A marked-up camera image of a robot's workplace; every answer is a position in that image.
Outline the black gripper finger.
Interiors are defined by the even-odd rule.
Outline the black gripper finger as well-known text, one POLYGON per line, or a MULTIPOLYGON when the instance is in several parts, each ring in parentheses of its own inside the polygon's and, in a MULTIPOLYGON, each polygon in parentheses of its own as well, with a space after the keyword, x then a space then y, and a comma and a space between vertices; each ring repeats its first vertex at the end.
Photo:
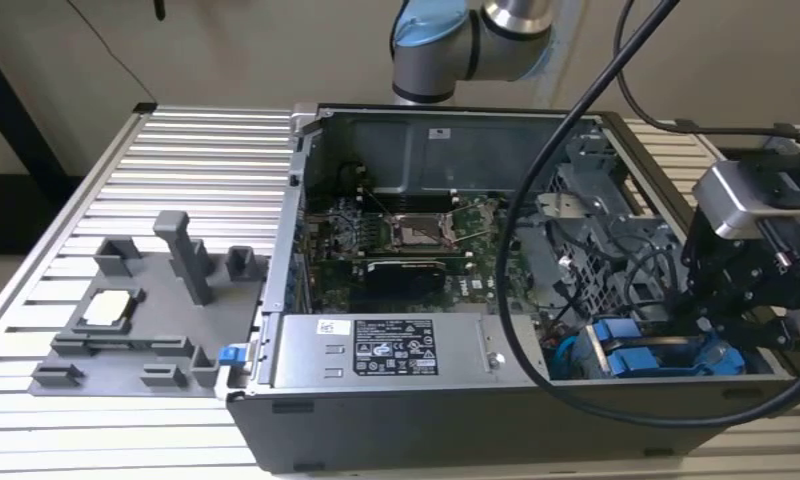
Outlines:
POLYGON ((757 307, 726 319, 722 338, 744 349, 800 350, 800 329, 796 321, 757 307))
POLYGON ((694 334, 697 319, 713 310, 714 285, 709 279, 714 235, 702 212, 696 212, 689 224, 680 262, 686 267, 685 285, 666 298, 666 312, 673 334, 694 334))

